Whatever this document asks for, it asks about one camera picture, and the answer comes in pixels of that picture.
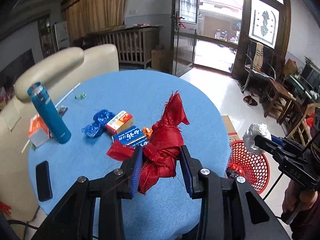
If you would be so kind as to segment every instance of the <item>person's hand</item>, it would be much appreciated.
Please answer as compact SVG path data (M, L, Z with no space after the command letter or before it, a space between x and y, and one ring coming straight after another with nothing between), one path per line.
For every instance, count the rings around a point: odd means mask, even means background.
M284 213L294 210L298 197L300 198L301 202L304 203L301 211L305 211L309 210L316 202L318 198L318 192L305 190L301 191L301 186L291 180L284 194L284 201L282 204L282 210Z

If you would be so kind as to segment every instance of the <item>red tassel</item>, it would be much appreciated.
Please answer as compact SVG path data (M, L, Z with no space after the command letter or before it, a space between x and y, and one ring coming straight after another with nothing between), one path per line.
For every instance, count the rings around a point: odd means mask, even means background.
M4 204L3 202L0 202L0 212L3 212L8 216L10 216L11 215L10 209L11 209L10 206Z
M177 92L172 93L161 119L152 126L149 143L143 148L143 154L147 160L141 171L140 193L145 194L158 182L159 178L176 176L177 157L183 145L183 138L177 126L182 122L189 124L180 95ZM133 148L115 141L107 155L115 160L124 161L129 159L133 152Z

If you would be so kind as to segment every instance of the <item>doorway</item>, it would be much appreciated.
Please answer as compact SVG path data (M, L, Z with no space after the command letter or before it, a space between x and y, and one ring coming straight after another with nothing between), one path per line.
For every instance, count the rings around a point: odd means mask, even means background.
M290 12L290 0L174 0L172 74L197 66L245 78L250 40L286 54Z

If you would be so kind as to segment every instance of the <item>white stick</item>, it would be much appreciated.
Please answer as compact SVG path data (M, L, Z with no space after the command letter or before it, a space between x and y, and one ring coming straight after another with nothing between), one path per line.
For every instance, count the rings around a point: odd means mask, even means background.
M77 84L73 89L71 89L71 90L55 105L55 107L58 107L58 105L60 105L61 102L62 102L63 100L65 100L65 99L67 98L67 96L70 95L70 94L73 92L73 90L75 90L78 86L80 86L80 84L81 84L81 83ZM30 140L27 141L27 143L26 143L26 145L24 146L24 148L22 149L21 153L23 153L24 150L28 147L29 143L30 143Z

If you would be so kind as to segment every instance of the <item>black smartphone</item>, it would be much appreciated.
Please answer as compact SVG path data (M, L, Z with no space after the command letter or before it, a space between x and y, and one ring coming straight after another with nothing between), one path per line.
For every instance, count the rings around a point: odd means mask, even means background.
M49 163L47 161L36 166L36 182L39 201L43 202L52 199Z

